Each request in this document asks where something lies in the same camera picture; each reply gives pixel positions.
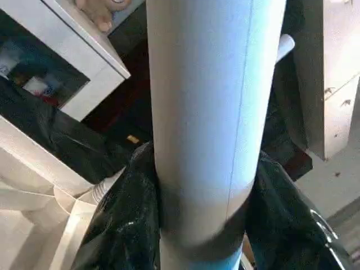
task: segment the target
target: red object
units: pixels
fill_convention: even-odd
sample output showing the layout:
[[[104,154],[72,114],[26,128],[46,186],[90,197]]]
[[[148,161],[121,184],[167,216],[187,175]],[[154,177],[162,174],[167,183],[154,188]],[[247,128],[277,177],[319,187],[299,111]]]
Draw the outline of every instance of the red object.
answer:
[[[39,96],[45,103],[48,103],[54,107],[59,106],[59,101],[54,97]]]

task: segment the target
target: white pipe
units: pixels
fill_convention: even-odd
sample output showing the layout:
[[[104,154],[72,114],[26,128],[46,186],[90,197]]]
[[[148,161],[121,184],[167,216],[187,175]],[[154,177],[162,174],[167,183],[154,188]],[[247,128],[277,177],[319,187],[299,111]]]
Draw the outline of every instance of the white pipe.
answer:
[[[294,49],[294,47],[295,41],[293,38],[288,34],[282,35],[279,41],[276,62],[279,62],[281,59],[283,59],[289,52]]]
[[[284,8],[285,0],[147,2],[164,270],[212,269],[188,251],[218,234],[250,192]]]

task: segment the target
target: items on shelf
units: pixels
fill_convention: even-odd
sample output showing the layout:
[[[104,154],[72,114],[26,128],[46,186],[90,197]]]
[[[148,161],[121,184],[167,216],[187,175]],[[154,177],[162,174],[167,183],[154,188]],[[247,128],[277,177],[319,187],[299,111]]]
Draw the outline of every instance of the items on shelf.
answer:
[[[44,82],[48,85],[43,95],[45,97],[51,97],[61,87],[62,83],[52,73],[47,73],[44,76]]]
[[[58,107],[60,105],[59,101],[54,97],[41,96],[41,99],[54,107]]]
[[[42,96],[48,89],[48,85],[41,78],[34,76],[24,85],[23,89],[34,96]]]
[[[23,51],[9,40],[0,48],[0,75],[7,79],[11,70],[20,62]]]

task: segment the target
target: glass cabinet door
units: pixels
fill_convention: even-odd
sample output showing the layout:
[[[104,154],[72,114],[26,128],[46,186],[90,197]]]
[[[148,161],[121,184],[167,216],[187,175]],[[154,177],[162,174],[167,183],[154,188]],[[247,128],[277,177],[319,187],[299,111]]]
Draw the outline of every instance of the glass cabinet door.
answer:
[[[65,104],[89,81],[2,10],[0,76],[56,107]]]

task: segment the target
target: stuffed toy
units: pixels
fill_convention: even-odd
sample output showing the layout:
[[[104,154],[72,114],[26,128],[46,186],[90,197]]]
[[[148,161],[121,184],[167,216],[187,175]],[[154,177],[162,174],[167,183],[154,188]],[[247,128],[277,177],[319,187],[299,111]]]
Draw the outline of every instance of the stuffed toy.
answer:
[[[112,27],[111,13],[125,9],[131,0],[75,0],[75,3],[100,31],[107,32]]]

